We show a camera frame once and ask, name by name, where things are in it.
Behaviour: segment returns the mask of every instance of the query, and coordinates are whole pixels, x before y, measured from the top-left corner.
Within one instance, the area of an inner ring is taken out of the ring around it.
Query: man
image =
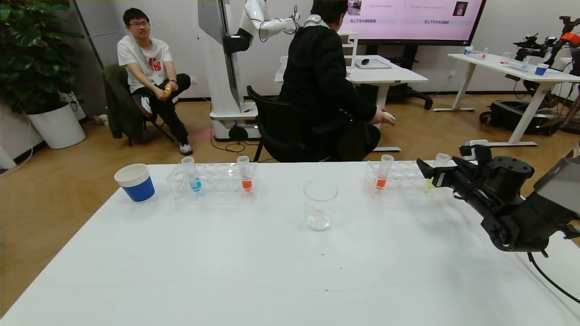
[[[350,120],[326,139],[308,132],[306,143],[322,143],[327,154],[341,160],[361,160],[380,140],[378,123],[394,125],[385,108],[360,96],[346,80],[342,41],[337,34],[348,10],[348,0],[314,0],[311,16],[292,40],[280,101],[293,104],[303,129],[329,121]]]
[[[179,152],[193,153],[187,140],[187,130],[175,113],[172,99],[191,85],[190,77],[177,74],[173,66],[169,46],[159,39],[149,37],[149,18],[139,9],[130,8],[123,14],[125,28],[130,35],[117,44],[119,66],[129,75],[131,95],[146,117],[157,113],[177,139]],[[169,86],[171,94],[165,93]]]

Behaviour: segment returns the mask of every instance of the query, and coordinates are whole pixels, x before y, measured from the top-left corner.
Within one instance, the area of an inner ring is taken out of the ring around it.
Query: table leg
[[[379,85],[379,93],[376,95],[376,105],[384,106],[387,102],[387,94],[389,93],[389,85]],[[399,147],[377,147],[372,151],[384,152],[384,151],[401,151]]]
[[[503,147],[503,146],[537,146],[538,144],[534,142],[520,142],[525,130],[532,121],[536,111],[542,104],[543,98],[546,96],[548,90],[552,87],[550,83],[540,83],[536,94],[532,98],[532,101],[528,104],[527,109],[520,119],[520,123],[517,124],[516,130],[513,131],[512,137],[506,143],[490,143],[490,147]]]
[[[470,63],[469,67],[467,68],[467,73],[465,74],[465,79],[463,79],[463,84],[461,84],[461,88],[455,97],[455,101],[453,102],[452,107],[445,107],[445,108],[434,108],[433,111],[474,111],[471,107],[461,107],[461,102],[465,97],[465,92],[467,92],[467,87],[469,86],[469,82],[473,76],[473,72],[475,71],[476,64]]]

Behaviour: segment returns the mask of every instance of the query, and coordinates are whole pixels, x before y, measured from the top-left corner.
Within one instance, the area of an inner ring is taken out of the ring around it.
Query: person's hand
[[[167,101],[167,99],[169,98],[169,97],[165,96],[164,90],[161,88],[155,89],[155,97],[157,97],[157,99],[160,101]]]
[[[171,92],[177,92],[177,90],[179,89],[177,83],[174,81],[170,81],[169,84],[171,85]]]
[[[375,116],[369,121],[370,124],[390,124],[395,125],[395,121],[385,114],[387,110],[384,106],[376,106]]]

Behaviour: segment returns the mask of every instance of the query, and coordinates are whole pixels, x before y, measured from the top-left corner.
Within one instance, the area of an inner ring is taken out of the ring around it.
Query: white robot
[[[209,92],[212,97],[212,126],[217,140],[228,140],[230,129],[237,126],[245,130],[249,139],[260,137],[255,118],[254,103],[245,103],[242,95],[245,85],[240,83],[237,52],[247,50],[254,37],[262,42],[273,35],[295,33],[299,15],[295,6],[286,19],[271,19],[266,0],[246,0],[240,27],[231,32],[229,0],[198,0],[193,8],[193,28],[197,31],[205,57]]]

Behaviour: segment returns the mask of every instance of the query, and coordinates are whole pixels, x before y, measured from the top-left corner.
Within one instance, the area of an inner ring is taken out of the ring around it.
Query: desk
[[[357,60],[359,59],[376,59],[392,66],[392,69],[359,69],[356,67],[347,67],[347,71],[350,72],[347,79],[352,83],[368,84],[379,87],[379,92],[376,96],[376,105],[379,106],[385,105],[390,86],[428,81],[427,78],[414,73],[409,69],[401,68],[382,56],[357,56]],[[280,67],[278,71],[276,71],[276,76],[274,77],[276,83],[284,83],[284,71],[286,70],[287,60],[288,57],[280,58]],[[380,150],[376,151],[401,151],[401,149],[399,147],[381,147]]]
[[[450,194],[381,202],[362,191],[364,162],[260,164],[254,202],[182,203],[173,167],[149,166],[146,203],[113,194],[1,325],[580,324],[580,306]],[[304,222],[311,178],[339,186],[327,231]],[[578,296],[580,250],[558,234],[548,253],[538,264]]]
[[[461,88],[457,96],[455,97],[455,101],[451,108],[434,108],[433,111],[473,111],[473,108],[462,108],[461,102],[465,97],[465,92],[467,91],[467,87],[469,86],[469,82],[473,76],[473,71],[475,71],[476,66],[482,66],[485,68],[493,69],[499,71],[504,74],[514,75],[524,80],[537,82],[539,83],[538,90],[536,94],[532,98],[530,104],[528,105],[527,109],[525,110],[524,115],[522,116],[520,123],[517,125],[516,130],[512,133],[509,141],[501,142],[501,143],[490,143],[492,147],[498,146],[537,146],[538,144],[534,142],[521,142],[521,137],[523,136],[526,128],[532,121],[534,114],[538,111],[540,104],[542,104],[543,98],[546,96],[546,93],[549,91],[550,87],[554,84],[559,84],[562,82],[580,82],[580,77],[576,77],[570,74],[563,73],[561,71],[556,71],[554,69],[548,69],[543,76],[538,76],[534,74],[535,67],[530,68],[529,71],[521,71],[514,68],[506,67],[500,63],[501,56],[498,55],[487,55],[485,60],[475,59],[473,57],[465,56],[462,54],[450,54],[448,55],[454,59],[462,60],[469,63],[469,68],[467,69],[467,73],[465,75],[465,79],[461,84]]]

